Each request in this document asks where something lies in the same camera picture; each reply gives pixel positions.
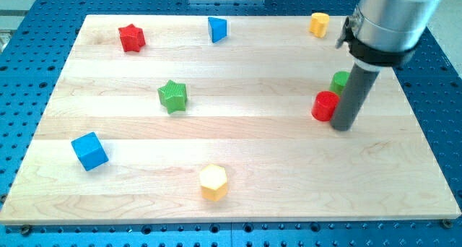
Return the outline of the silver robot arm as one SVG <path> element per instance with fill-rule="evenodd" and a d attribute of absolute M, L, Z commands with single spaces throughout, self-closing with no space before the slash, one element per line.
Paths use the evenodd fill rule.
<path fill-rule="evenodd" d="M 440 1 L 359 0 L 345 19 L 336 47 L 347 43 L 350 54 L 369 65 L 405 64 Z"/>

